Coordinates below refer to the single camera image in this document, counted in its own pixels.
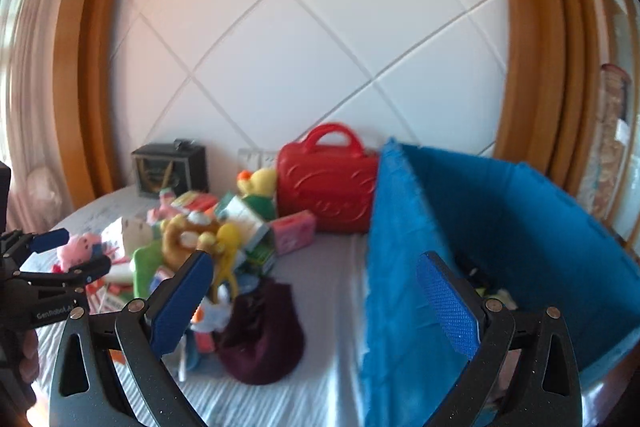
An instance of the pink box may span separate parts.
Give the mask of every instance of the pink box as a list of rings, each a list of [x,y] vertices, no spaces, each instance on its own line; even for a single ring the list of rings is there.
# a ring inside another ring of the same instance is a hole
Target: pink box
[[[269,223],[278,255],[311,245],[316,235],[316,216],[309,210],[281,217]]]

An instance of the red toy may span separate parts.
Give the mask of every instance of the red toy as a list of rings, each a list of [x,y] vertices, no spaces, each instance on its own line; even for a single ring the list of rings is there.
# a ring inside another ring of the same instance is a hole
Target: red toy
[[[327,134],[347,136],[346,146],[323,145]],[[310,210],[319,232],[369,231],[378,175],[378,155],[367,153],[356,134],[340,123],[312,130],[300,143],[278,154],[278,211],[290,216]]]
[[[316,235],[316,216],[303,210],[269,223],[278,255],[284,255],[311,245]]]

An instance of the blue fabric bin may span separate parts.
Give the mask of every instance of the blue fabric bin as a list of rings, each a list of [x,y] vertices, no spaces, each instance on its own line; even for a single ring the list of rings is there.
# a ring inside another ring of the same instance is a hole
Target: blue fabric bin
[[[367,427],[421,426],[465,367],[417,284],[462,251],[521,309],[558,307],[585,389],[640,339],[640,269],[573,198],[526,164],[401,145],[382,151],[369,233]]]

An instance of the finger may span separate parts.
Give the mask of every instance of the finger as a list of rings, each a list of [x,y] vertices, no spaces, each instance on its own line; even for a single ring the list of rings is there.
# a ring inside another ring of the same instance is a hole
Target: finger
[[[20,360],[20,376],[26,383],[33,383],[40,374],[40,364],[37,358]]]
[[[35,331],[27,331],[24,334],[22,352],[28,359],[32,359],[38,353],[38,335]]]

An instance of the white curtain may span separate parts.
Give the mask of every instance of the white curtain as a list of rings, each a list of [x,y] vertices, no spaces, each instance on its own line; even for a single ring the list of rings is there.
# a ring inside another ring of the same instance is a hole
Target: white curtain
[[[50,0],[0,0],[0,161],[12,169],[7,229],[48,230],[60,218],[59,180],[45,138],[44,24]]]

